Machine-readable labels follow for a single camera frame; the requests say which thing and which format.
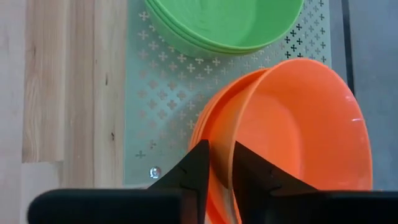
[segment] green bowl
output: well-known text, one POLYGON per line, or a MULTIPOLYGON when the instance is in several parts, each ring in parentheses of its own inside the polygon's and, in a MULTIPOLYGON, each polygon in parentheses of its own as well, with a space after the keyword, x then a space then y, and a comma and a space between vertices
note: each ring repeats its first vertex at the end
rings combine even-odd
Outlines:
POLYGON ((219 49, 254 50, 281 38, 303 0, 153 0, 176 26, 219 49))
POLYGON ((171 29, 158 15, 149 0, 145 0, 146 8, 151 16, 151 21, 157 32, 165 39, 165 41, 171 46, 175 47, 181 53, 191 57, 201 58, 213 58, 213 57, 225 57, 225 56, 239 56, 244 54, 226 54, 222 52, 215 52, 208 49, 204 49, 197 46, 176 33, 171 29))
POLYGON ((161 10, 161 8, 158 5, 156 5, 155 1, 153 1, 153 0, 148 0, 148 1, 151 4, 152 10, 155 11, 155 13, 162 19, 162 21, 165 24, 167 24, 168 27, 170 27, 172 30, 174 30, 179 36, 181 36, 185 40, 187 40, 203 49, 207 49, 207 50, 214 51, 214 52, 219 52, 221 54, 228 54, 228 55, 230 55, 230 54, 238 54, 238 55, 251 54, 257 50, 262 49, 262 48, 260 48, 260 49, 251 49, 251 50, 229 50, 229 49, 221 49, 219 47, 215 47, 210 44, 202 43, 199 40, 190 36, 188 33, 184 32, 184 30, 181 29, 180 27, 176 26, 167 16, 164 15, 164 12, 161 10))

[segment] perforated metal sheet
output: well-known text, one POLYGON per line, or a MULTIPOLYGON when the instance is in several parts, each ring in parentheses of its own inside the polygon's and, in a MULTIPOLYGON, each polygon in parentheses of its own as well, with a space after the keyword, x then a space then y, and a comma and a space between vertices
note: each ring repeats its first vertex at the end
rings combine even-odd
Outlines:
POLYGON ((243 57, 190 58, 167 45, 143 0, 129 0, 124 183, 150 185, 149 170, 169 171, 187 151, 200 111, 223 86, 281 60, 308 57, 331 65, 328 0, 306 0, 279 41, 243 57))

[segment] wooden surface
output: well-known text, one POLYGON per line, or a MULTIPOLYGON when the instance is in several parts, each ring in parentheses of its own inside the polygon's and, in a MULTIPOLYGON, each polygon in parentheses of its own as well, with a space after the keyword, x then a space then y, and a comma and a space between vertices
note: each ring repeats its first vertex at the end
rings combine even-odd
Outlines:
POLYGON ((0 0, 0 223, 46 190, 122 186, 126 5, 0 0))

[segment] small screw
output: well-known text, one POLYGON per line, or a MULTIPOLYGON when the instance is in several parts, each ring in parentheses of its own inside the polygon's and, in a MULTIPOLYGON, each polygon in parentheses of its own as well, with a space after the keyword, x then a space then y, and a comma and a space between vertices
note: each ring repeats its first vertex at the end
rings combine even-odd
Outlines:
POLYGON ((149 170, 149 176, 153 179, 158 179, 161 175, 162 171, 159 167, 155 166, 150 168, 149 170))

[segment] plastic bowl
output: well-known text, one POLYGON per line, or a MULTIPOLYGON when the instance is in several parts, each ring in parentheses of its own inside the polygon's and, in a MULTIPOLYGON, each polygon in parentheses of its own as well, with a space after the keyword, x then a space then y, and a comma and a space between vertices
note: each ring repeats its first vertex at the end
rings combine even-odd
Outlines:
POLYGON ((152 7, 152 3, 150 0, 145 0, 146 8, 148 13, 150 14, 150 18, 152 24, 156 28, 157 32, 165 39, 165 41, 175 47, 179 52, 191 56, 191 57, 201 57, 201 58, 214 58, 214 57, 225 57, 225 56, 239 56, 244 55, 241 54, 226 54, 222 52, 215 52, 211 50, 204 49, 200 46, 197 46, 188 40, 181 37, 178 33, 176 33, 171 27, 169 27, 162 18, 155 11, 155 8, 152 7))
POLYGON ((303 0, 154 0, 164 14, 200 42, 228 50, 254 50, 281 38, 303 0))
POLYGON ((193 45, 196 45, 200 48, 206 49, 206 50, 210 50, 213 52, 217 52, 217 53, 221 53, 221 54, 226 54, 226 55, 244 55, 244 54, 251 54, 257 50, 260 49, 251 49, 251 50, 228 50, 228 49, 221 49, 219 47, 215 47, 213 45, 204 43, 204 42, 200 42, 199 40, 195 39, 194 37, 190 36, 188 33, 186 33, 183 29, 181 29, 181 27, 176 26, 166 15, 164 12, 162 11, 162 8, 160 6, 157 5, 157 2, 154 0, 148 0, 151 4, 152 9, 156 12, 156 14, 162 19, 162 21, 164 22, 164 24, 167 25, 167 27, 169 27, 169 29, 172 29, 175 31, 175 33, 177 35, 179 35, 180 37, 182 37, 183 39, 187 40, 188 42, 192 43, 193 45))
POLYGON ((288 60, 230 89, 208 112, 196 140, 210 140, 207 212, 213 223, 238 217, 232 190, 235 141, 318 189, 371 190, 365 122, 333 70, 313 60, 288 60))

